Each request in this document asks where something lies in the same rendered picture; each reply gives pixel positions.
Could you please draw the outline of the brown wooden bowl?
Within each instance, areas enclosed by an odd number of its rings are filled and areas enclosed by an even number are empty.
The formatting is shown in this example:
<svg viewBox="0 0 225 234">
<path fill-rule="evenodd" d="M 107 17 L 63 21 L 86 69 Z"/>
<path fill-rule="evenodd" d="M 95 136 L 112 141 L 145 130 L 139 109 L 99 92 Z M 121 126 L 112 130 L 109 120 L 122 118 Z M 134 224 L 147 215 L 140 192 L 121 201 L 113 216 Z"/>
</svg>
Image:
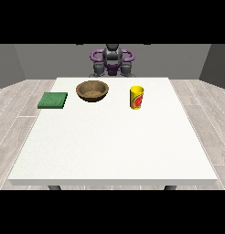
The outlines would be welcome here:
<svg viewBox="0 0 225 234">
<path fill-rule="evenodd" d="M 102 100 L 109 91 L 109 86 L 100 80 L 87 80 L 76 87 L 78 96 L 87 102 Z"/>
</svg>

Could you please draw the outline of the yellow cup with melon print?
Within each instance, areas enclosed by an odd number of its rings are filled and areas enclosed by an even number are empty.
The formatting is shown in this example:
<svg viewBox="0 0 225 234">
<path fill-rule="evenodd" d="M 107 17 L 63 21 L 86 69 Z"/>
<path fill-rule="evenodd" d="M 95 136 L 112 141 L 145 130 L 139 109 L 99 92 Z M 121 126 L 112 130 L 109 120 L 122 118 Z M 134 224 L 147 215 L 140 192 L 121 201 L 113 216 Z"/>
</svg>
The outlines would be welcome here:
<svg viewBox="0 0 225 234">
<path fill-rule="evenodd" d="M 130 107 L 133 110 L 139 110 L 144 97 L 144 88 L 142 86 L 132 86 L 130 89 Z"/>
</svg>

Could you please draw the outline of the green square pad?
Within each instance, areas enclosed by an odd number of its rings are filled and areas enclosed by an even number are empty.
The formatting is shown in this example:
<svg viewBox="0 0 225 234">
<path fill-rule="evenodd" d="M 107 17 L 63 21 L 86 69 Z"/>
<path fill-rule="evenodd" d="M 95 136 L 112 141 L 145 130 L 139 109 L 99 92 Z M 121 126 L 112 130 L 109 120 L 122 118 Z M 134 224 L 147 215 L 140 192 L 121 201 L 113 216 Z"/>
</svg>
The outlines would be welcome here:
<svg viewBox="0 0 225 234">
<path fill-rule="evenodd" d="M 39 109 L 62 109 L 67 96 L 67 92 L 44 92 L 37 107 Z"/>
</svg>

